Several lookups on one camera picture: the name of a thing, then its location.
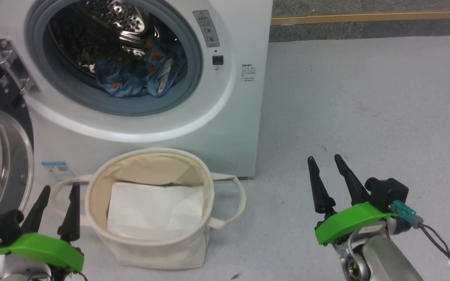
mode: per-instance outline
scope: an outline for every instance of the laundry basket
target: laundry basket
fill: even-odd
[[[214,203],[214,180],[232,180],[239,190],[237,213],[223,221],[211,217]],[[123,265],[152,269],[183,270],[201,267],[209,242],[210,228],[220,229],[237,219],[245,209],[246,194],[236,176],[212,174],[198,157],[177,149],[141,149],[120,155],[104,164],[94,175],[65,180],[52,189],[50,206],[65,216],[57,207],[57,195],[73,182],[89,183],[86,191],[86,215],[81,226],[91,226],[116,259]],[[125,238],[107,230],[107,212],[112,186],[116,182],[145,185],[202,186],[204,203],[200,224],[185,235],[164,241]]]

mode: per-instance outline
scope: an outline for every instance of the gray floor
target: gray floor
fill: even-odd
[[[213,231],[201,269],[180,272],[121,267],[87,228],[74,245],[90,280],[343,280],[336,254],[318,246],[307,173],[313,155],[336,210],[350,206],[333,156],[366,180],[394,177],[407,203],[450,246],[450,37],[271,43],[257,176],[243,181],[243,216]],[[36,171],[36,187],[45,171]],[[39,189],[35,188],[32,199]],[[235,208],[232,189],[216,188],[214,215]],[[61,220],[45,212],[41,231]],[[448,281],[446,258],[420,231],[393,240],[425,280]]]
[[[274,0],[273,16],[450,9],[450,0]],[[272,26],[270,42],[450,35],[450,20]]]

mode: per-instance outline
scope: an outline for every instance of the clothing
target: clothing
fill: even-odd
[[[155,98],[164,96],[187,65],[185,52],[177,44],[158,46],[153,37],[146,46],[143,62],[97,60],[96,83],[117,98],[142,96],[144,89]]]

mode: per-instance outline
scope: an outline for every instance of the metal joint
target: metal joint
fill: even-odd
[[[370,226],[353,232],[347,242],[340,245],[333,243],[332,246],[338,254],[341,269],[346,281],[368,281],[371,272],[361,254],[355,253],[357,245],[364,244],[371,237],[385,235],[386,222],[378,221]]]
[[[0,54],[3,57],[0,62],[1,67],[15,80],[22,96],[32,91],[39,91],[10,39],[0,39]]]

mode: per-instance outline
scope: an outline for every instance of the cable connector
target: cable connector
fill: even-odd
[[[409,208],[400,200],[393,201],[389,208],[391,212],[409,222],[414,229],[420,228],[420,224],[423,223],[423,218],[416,215],[416,212],[413,209]]]

